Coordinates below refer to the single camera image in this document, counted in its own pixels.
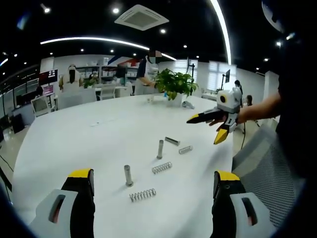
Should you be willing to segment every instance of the floor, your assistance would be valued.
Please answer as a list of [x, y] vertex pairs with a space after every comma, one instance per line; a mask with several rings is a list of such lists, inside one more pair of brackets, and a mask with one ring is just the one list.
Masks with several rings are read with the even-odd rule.
[[[253, 134], [258, 130], [258, 126], [254, 121], [249, 121], [246, 123], [246, 137], [244, 145], [248, 143], [248, 141], [252, 138]], [[4, 141], [0, 143], [2, 146], [0, 149], [0, 155], [9, 163], [9, 165], [14, 170], [15, 161], [23, 142], [23, 139], [28, 131], [28, 127], [24, 130], [20, 131], [17, 134], [14, 134], [12, 130], [5, 130]], [[241, 145], [243, 142], [243, 125], [236, 128], [233, 132], [233, 154], [237, 154], [241, 149]], [[7, 176], [8, 180], [12, 183], [13, 172], [10, 167], [1, 159], [0, 157], [0, 166]]]

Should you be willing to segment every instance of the air conditioning vent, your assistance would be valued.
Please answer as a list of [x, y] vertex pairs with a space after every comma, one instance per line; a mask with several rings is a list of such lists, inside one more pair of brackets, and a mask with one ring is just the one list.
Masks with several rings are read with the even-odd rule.
[[165, 17], [142, 5], [135, 5], [127, 10], [115, 23], [146, 31], [152, 27], [169, 22]]

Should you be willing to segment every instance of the potted plant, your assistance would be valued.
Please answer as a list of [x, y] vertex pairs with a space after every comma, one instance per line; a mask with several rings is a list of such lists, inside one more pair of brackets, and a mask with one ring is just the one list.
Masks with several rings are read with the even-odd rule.
[[96, 73], [91, 75], [89, 79], [84, 79], [84, 88], [91, 88], [94, 86], [96, 83], [98, 83], [98, 76]]
[[175, 73], [168, 68], [158, 73], [156, 85], [159, 91], [167, 93], [169, 105], [175, 107], [180, 107], [183, 94], [188, 97], [198, 87], [191, 75]]

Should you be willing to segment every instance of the white pot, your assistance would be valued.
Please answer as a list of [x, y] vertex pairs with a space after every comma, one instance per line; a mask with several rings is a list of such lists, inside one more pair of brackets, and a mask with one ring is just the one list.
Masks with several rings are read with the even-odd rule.
[[180, 93], [177, 93], [177, 96], [174, 100], [168, 100], [167, 97], [167, 106], [168, 107], [174, 107], [174, 108], [179, 108], [182, 105], [182, 99], [183, 99], [183, 95]]

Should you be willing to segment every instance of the face mask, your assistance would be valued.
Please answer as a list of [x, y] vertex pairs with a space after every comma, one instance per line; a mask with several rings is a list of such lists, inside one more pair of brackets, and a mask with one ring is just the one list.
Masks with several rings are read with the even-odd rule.
[[156, 57], [150, 57], [149, 58], [151, 63], [157, 63], [157, 58]]

